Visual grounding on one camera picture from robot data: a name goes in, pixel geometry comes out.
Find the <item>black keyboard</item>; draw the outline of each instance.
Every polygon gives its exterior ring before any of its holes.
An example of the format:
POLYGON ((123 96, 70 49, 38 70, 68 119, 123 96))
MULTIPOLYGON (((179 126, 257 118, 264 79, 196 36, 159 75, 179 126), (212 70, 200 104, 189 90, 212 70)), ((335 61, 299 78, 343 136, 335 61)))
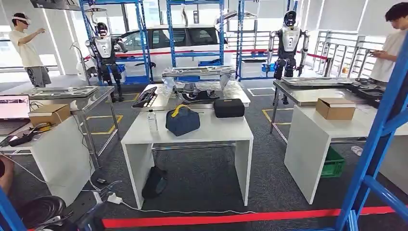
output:
POLYGON ((142 94, 140 94, 140 96, 138 97, 136 102, 132 105, 132 107, 141 108, 141 107, 144 107, 145 105, 148 105, 150 100, 152 100, 152 98, 156 95, 154 93, 156 91, 156 89, 157 89, 157 87, 145 90, 142 94))
POLYGON ((20 128, 26 123, 27 121, 0 121, 0 129, 20 128))

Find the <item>cardboard box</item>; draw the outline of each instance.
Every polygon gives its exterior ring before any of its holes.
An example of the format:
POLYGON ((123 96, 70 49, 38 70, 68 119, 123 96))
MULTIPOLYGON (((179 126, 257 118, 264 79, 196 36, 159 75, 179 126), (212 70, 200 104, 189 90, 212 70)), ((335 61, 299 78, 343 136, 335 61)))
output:
POLYGON ((68 104, 50 104, 28 113, 31 123, 36 126, 40 123, 58 125, 71 116, 68 104))
POLYGON ((356 104, 343 98, 319 98, 316 111, 328 120, 352 120, 356 104))

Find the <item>green plastic crate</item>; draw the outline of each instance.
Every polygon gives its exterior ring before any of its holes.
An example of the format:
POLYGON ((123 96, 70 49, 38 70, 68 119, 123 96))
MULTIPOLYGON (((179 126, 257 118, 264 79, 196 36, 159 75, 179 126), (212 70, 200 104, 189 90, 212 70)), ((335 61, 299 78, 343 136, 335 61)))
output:
POLYGON ((329 147, 327 151, 326 161, 324 161, 321 178, 332 178, 341 176, 344 168, 345 160, 336 150, 329 147))

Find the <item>white desk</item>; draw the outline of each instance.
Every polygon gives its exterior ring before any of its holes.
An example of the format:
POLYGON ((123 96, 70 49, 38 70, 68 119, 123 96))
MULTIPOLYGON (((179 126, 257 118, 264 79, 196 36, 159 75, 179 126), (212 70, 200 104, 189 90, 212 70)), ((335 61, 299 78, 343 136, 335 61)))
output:
POLYGON ((0 147, 0 153, 29 150, 44 181, 48 183, 51 194, 61 197, 66 205, 70 205, 94 171, 89 151, 81 144, 82 138, 83 135, 71 116, 52 130, 34 136, 31 142, 16 147, 0 147))
MULTIPOLYGON (((327 151, 333 138, 368 136, 377 109, 357 108, 353 119, 326 120, 315 107, 294 106, 285 165, 309 204, 313 203, 327 151)), ((408 124, 401 126, 380 172, 408 194, 408 124)))
POLYGON ((166 129, 167 111, 156 112, 159 131, 152 135, 147 122, 147 112, 138 117, 122 139, 126 164, 132 182, 138 208, 143 205, 141 191, 146 183, 150 168, 154 166, 151 147, 154 143, 189 143, 236 141, 235 169, 240 184, 244 205, 248 205, 249 176, 254 137, 245 117, 217 118, 211 109, 196 109, 200 114, 201 126, 198 130, 176 137, 166 129))

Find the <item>humanoid robot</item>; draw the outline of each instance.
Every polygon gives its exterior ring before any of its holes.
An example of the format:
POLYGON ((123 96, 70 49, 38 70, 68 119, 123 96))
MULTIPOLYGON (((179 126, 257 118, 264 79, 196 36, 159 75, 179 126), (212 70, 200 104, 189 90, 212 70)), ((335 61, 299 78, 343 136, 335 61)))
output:
MULTIPOLYGON (((92 41, 86 41, 86 46, 89 49, 89 53, 98 61, 98 75, 103 81, 106 81, 109 86, 112 86, 112 78, 109 73, 109 68, 112 71, 114 80, 117 84, 117 91, 119 94, 119 102, 123 101, 122 87, 120 86, 120 79, 122 76, 119 73, 118 66, 116 64, 115 57, 115 45, 119 45, 123 53, 127 50, 122 42, 121 38, 112 38, 108 36, 108 27, 105 23, 98 23, 96 25, 96 31, 98 37, 94 37, 92 41)), ((116 102, 114 93, 111 93, 112 102, 116 102)))
MULTIPOLYGON (((281 79, 283 68, 285 68, 285 77, 293 77, 293 70, 296 69, 299 71, 299 76, 302 73, 303 67, 305 66, 305 57, 307 56, 307 47, 309 46, 309 35, 307 31, 302 31, 300 28, 294 26, 296 23, 296 12, 288 11, 285 14, 283 19, 284 25, 283 28, 278 31, 272 31, 269 35, 269 45, 268 45, 268 60, 267 60, 267 76, 268 71, 270 71, 270 63, 272 59, 272 53, 274 50, 274 40, 277 36, 279 38, 279 47, 278 47, 278 60, 275 62, 275 79, 281 79), (303 48, 301 50, 302 58, 300 65, 296 68, 296 49, 297 44, 301 36, 304 36, 303 48)), ((283 104, 288 104, 288 98, 283 97, 283 104)))

